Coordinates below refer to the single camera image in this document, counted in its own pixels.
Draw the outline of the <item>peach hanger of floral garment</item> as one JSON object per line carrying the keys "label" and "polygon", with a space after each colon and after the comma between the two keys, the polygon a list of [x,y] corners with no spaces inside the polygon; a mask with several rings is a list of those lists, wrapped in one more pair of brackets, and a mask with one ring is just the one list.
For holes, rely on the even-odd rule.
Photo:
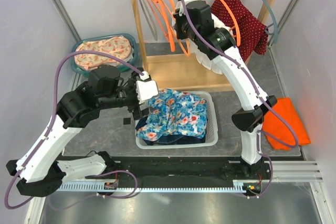
{"label": "peach hanger of floral garment", "polygon": [[174,14],[175,14],[174,1],[173,0],[157,0],[157,3],[159,4],[159,13],[161,14],[166,24],[167,32],[164,34],[170,44],[171,52],[175,51],[175,40],[177,40],[183,53],[187,57],[189,57],[191,55],[190,43],[187,41],[186,47],[184,47],[182,44],[182,41],[177,38],[177,32],[174,28],[174,25],[177,24],[177,21],[174,17]]}

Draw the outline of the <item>blue floral garment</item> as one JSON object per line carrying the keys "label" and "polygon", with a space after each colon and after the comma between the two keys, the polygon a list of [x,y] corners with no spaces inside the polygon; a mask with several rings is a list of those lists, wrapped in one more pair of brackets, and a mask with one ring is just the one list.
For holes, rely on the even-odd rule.
{"label": "blue floral garment", "polygon": [[148,119],[177,121],[196,117],[207,120],[207,101],[189,92],[163,89],[157,97],[148,100],[148,107]]}

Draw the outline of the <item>white garment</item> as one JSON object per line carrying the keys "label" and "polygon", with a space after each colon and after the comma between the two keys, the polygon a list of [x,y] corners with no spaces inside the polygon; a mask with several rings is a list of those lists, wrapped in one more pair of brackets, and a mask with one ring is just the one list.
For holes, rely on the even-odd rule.
{"label": "white garment", "polygon": [[177,1],[175,9],[178,8],[181,8],[180,14],[186,16],[191,27],[189,38],[185,40],[190,43],[190,50],[196,54],[198,63],[216,74],[222,74],[214,59],[222,57],[231,48],[237,48],[229,27],[212,13],[204,0],[188,4],[180,0]]}

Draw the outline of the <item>orange hanger of denim skirt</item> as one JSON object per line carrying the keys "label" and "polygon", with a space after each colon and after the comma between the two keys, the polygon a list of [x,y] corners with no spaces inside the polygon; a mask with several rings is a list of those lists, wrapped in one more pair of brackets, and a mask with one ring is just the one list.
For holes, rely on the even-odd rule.
{"label": "orange hanger of denim skirt", "polygon": [[171,52],[175,51],[174,32],[170,18],[173,18],[173,0],[146,0],[154,17],[170,44]]}

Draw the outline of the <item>beige clothes hanger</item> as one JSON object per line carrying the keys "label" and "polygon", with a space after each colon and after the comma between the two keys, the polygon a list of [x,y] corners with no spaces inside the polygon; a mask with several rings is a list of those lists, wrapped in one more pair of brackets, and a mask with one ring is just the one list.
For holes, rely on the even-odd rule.
{"label": "beige clothes hanger", "polygon": [[150,11],[146,0],[139,0],[139,3],[140,3],[140,7],[142,9],[142,13],[143,13],[143,15],[145,17],[145,20],[147,22],[147,25],[148,25],[151,33],[152,33],[152,36],[153,36],[154,40],[157,41],[158,40],[158,31],[157,31],[157,27],[154,23],[154,18],[153,18],[152,12]]}

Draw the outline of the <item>blue denim skirt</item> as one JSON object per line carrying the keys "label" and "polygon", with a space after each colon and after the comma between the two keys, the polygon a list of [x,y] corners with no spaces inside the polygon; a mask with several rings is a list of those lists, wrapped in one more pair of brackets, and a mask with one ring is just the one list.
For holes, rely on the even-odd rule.
{"label": "blue denim skirt", "polygon": [[136,137],[145,145],[187,145],[205,143],[207,120],[154,120],[143,118],[135,126]]}

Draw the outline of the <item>red dotted garment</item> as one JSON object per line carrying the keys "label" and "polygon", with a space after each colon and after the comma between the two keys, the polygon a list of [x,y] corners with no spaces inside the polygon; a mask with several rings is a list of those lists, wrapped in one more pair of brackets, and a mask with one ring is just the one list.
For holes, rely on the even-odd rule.
{"label": "red dotted garment", "polygon": [[253,52],[264,55],[268,42],[266,26],[261,23],[240,0],[224,1],[238,23],[241,36],[241,43],[238,49],[243,61],[247,61]]}

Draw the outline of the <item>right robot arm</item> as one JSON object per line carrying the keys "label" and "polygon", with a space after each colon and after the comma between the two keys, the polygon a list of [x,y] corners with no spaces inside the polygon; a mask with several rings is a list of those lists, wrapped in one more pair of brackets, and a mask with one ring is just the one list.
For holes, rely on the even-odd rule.
{"label": "right robot arm", "polygon": [[212,14],[203,0],[185,4],[177,2],[175,25],[179,39],[189,39],[200,53],[200,64],[222,72],[236,92],[241,109],[232,115],[234,125],[240,130],[242,139],[240,166],[241,174],[248,179],[259,173],[262,164],[260,153],[260,130],[269,108],[277,103],[251,76],[242,60],[233,32]]}

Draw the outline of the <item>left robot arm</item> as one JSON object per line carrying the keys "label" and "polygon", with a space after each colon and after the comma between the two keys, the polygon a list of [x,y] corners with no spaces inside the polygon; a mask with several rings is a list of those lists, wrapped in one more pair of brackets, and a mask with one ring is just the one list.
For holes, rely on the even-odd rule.
{"label": "left robot arm", "polygon": [[127,81],[115,66],[101,65],[90,71],[86,81],[55,104],[50,122],[31,149],[22,158],[7,162],[19,193],[47,197],[76,179],[100,175],[111,178],[115,162],[106,151],[73,160],[58,160],[58,156],[102,110],[126,107],[138,120],[146,113],[141,105],[158,91],[156,81],[142,68],[133,71]]}

